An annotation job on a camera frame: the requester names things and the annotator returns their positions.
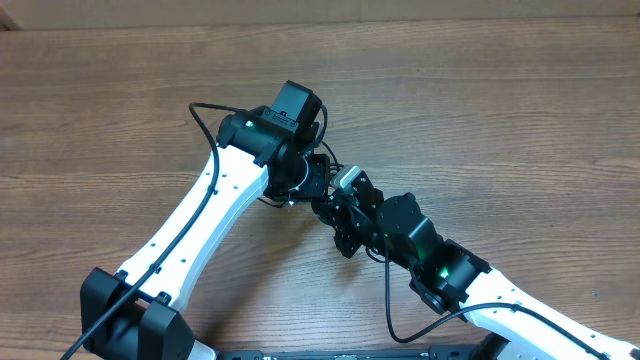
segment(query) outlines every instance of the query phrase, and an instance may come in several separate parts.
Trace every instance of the wood grain surface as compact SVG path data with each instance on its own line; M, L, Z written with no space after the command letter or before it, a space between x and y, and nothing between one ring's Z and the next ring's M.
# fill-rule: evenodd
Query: wood grain surface
M59 357L87 274L115 271L190 189L208 150L189 102L271 104L287 79L386 196L413 192L534 297L640 344L640 19L431 21L1 33L0 358ZM308 205L251 205L190 326L225 350L484 337L458 321L395 344L383 266L332 236ZM393 266L401 335L437 318L408 282Z

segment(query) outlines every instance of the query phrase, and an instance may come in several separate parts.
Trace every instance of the green led light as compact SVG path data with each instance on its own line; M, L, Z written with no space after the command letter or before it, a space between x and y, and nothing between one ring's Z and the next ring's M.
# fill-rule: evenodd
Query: green led light
M442 270L440 270L440 277L446 279L447 276L449 276L449 270L446 267L443 267Z

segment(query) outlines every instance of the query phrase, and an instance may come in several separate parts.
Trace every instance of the black cable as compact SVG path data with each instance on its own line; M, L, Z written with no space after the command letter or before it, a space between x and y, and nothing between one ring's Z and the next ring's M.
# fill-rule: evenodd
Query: black cable
M263 198L258 198L258 201L260 201L261 203L265 203L265 204L267 204L267 205L269 205L269 206L271 206L271 207L274 207L274 208L276 208L276 209L281 209L281 208L283 208L285 205L287 205L287 202L288 202L288 201L285 201L285 202L283 202L282 204L272 204L272 203L270 203L270 202L266 201L266 200L265 200L265 199L263 199Z
M64 355L62 355L60 360L68 360L69 358L71 358L71 356L76 351L78 351L80 346L82 346L82 344L84 344L84 342L87 341L96 332L96 330L98 330L107 320L109 320L120 309L120 307L122 307L122 305L124 305L125 303L131 300L131 298L136 294L138 289L140 289L142 284L144 284L145 281L147 281L151 277L151 275L153 275L153 273L156 272L156 270L160 267L162 262L169 256L171 251L178 245L180 240L182 240L182 238L186 235L189 229L191 229L191 226L193 226L193 224L196 222L196 220L200 216L200 213L202 213L202 210L204 210L205 206L209 202L209 199L211 198L211 196L216 193L215 187L218 181L218 174L220 173L220 156L218 154L218 148L216 146L215 140L213 139L213 136L209 132L209 129L207 129L207 126L202 122L202 120L196 113L194 109L195 107L216 109L216 110L226 110L226 111L233 111L233 112L241 112L245 110L240 110L240 109L236 109L228 106L222 106L222 105L214 105L214 104L203 104L203 103L189 104L189 112L193 116L193 119L198 123L198 126L200 126L200 129L202 130L204 135L207 137L207 141L211 146L211 152L213 153L213 176L211 177L211 183L207 188L207 192L204 195L204 198L200 202L200 205L198 205L198 208L193 213L193 215L191 215L191 218L189 219L189 221L187 221L187 223L184 225L182 230L180 230L180 233L176 235L176 237L171 241L169 246L167 246L167 248L162 252L162 254L158 256L158 259L156 259L156 261L149 266L149 269L147 270L147 272L145 272L140 277L140 279L138 279L138 281L136 281L135 284L133 284L133 286L131 286L131 288L120 299L118 299L118 301L116 301L104 314L102 314L102 316L100 316L100 318L98 318L98 320L96 320L93 323L93 325L91 325L89 329L87 329L87 331L84 334L82 334L78 338L78 340L76 340L76 342L74 342L73 345L71 345L71 347L69 347L69 349L64 353Z
M507 308L507 309L511 309L513 311L521 311L529 316L532 316L540 321L542 321L543 323L545 323L546 325L548 325L550 328L554 329L555 331L559 332L561 335L563 335L564 337L566 337L567 339L571 340L572 342L574 342L576 345L580 346L581 348L585 349L585 351L589 354L592 354L593 356L595 356L597 359L601 359L601 360L606 360L608 359L608 357L600 352L598 352L597 350L595 350L594 348L592 348L591 346L587 345L586 343L584 343L582 340L578 339L576 336L574 336L573 334L569 333L567 330L561 328L558 324L554 323L553 321L547 319L546 317L538 314L537 312L528 309L522 305L518 305L518 304L509 304L509 303L485 303L485 304L478 304L478 305L472 305L469 306L467 308L464 308L462 310L456 311L454 313L451 313L447 316L444 316L440 319L438 319L437 321L435 321L433 324L425 327L424 329L418 331L417 333L407 337L407 338L399 338L395 331L393 331L393 325L391 324L391 300L390 300L390 270L389 270L389 247L387 246L387 241L385 239L384 241L384 254L385 254L385 260L384 260L384 287L385 287L385 310L386 310L386 315L387 315L387 328L389 329L389 334L391 335L391 338L393 340L395 340L398 343L409 343L412 342L416 339L421 338L422 336L428 334L429 332L435 330L437 327L439 327L440 325L446 323L449 320L455 319L457 317L459 317L460 315L466 314L468 312L471 311L475 311L475 310L480 310L480 309L488 309L488 308Z
M384 264L384 260L380 260L380 259L376 258L375 256L373 256L373 254L371 254L371 249L370 249L370 248L367 248L367 249L365 250L365 252L367 253L367 256L368 256L371 260L373 260L373 261L375 261L375 262L378 262L378 263L382 263L382 264Z
M329 145L327 145L327 143L326 143L326 142L324 142L324 141L320 141L320 143L321 143L322 145L324 145L324 147L325 147L325 148L327 148L327 151L329 152L329 154L331 154L331 157L333 158L333 163L334 163L334 164L337 164L337 165L341 165L341 164L338 162L338 158L336 157L336 154L334 154L334 153L333 153L333 150L331 150L331 148L329 147Z
M320 134L318 135L318 138L316 139L316 141L313 144L314 148L317 148L318 146L320 146L320 142L322 142L322 140L324 139L324 133L327 132L327 123L329 122L329 114L328 114L328 111L327 111L327 107L324 106L324 105L321 105L320 109L322 109L322 118L324 120L323 120L323 124L322 124L322 130L320 130Z

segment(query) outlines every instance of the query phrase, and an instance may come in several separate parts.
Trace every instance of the black plastic part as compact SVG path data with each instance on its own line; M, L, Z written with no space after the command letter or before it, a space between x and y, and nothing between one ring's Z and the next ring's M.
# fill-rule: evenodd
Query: black plastic part
M495 360L509 344L509 340L496 333L490 333L471 354L473 360Z
M116 301L118 293L125 289L123 279L116 279L99 268L94 268L80 287L80 316L82 332L86 332L98 318ZM107 342L107 326L99 328L84 343L87 351L103 352Z
M221 360L470 360L476 345L434 345L417 350L301 351L262 353L232 351L220 354Z
M129 289L125 277L99 268L89 274L80 289L83 332ZM135 303L138 299L148 306ZM85 349L108 360L187 359L195 337L182 316L167 307L169 301L167 294L151 299L139 293L84 343Z
M325 197L329 166L311 155L319 128L315 118L321 107L313 91L287 81L271 108L260 106L227 115L220 124L218 144L235 146L255 156L257 165L269 166L264 195L273 201Z
M380 232L388 239L393 260L405 269L409 268L411 259L424 260L442 244L442 237L431 219L422 215L411 193L385 200L376 221Z
M386 244L389 259L413 273L409 286L437 314L460 310L469 285L481 272L491 270L467 249L445 241L421 213L413 194L383 201L382 192L364 171L345 190L311 204L320 220L336 231L336 248L351 258L361 246L381 254Z
M138 360L186 360L195 336L180 313L157 301L139 322Z
M375 216L382 204L382 191L371 184L364 171L352 182L355 190L337 189L329 198L314 200L311 209L320 220L336 231L333 240L342 256L350 259L364 245L381 249Z
M220 353L220 360L262 360L263 354L257 350L228 351Z

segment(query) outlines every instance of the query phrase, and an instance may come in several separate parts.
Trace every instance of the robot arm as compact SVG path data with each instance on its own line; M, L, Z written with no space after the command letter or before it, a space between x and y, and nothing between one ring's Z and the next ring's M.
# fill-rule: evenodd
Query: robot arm
M287 82L271 108L238 112L223 120L217 194L138 290L136 299L148 306L133 299L84 344L86 349L105 359L215 359L212 349L195 341L180 311L186 309L197 278L235 220L264 194L274 201L311 202L319 219L336 231L334 241L343 256L351 258L362 246L387 253L387 261L411 273L410 287L436 313L475 309L460 318L538 359L638 358L633 345L577 324L522 292L486 261L444 240L412 194L385 200L356 166L331 176L334 164L328 156L313 153L322 140L316 137L319 126L314 122L321 106L310 90ZM182 229L206 192L212 169L210 157L167 222L115 276L94 269L87 277L81 289L83 330L131 288ZM495 302L501 306L476 309Z
M140 288L151 298L164 292L170 298L168 306L176 311L187 309L193 287L218 245L240 214L262 195L269 183L267 167L254 164L254 157L250 154L233 146L220 148L218 153L220 169L223 170L216 185L216 194L156 274ZM118 272L126 272L126 284L135 284L149 264L175 238L198 207L212 174L213 156L210 156L195 185L169 219L142 249L118 269Z

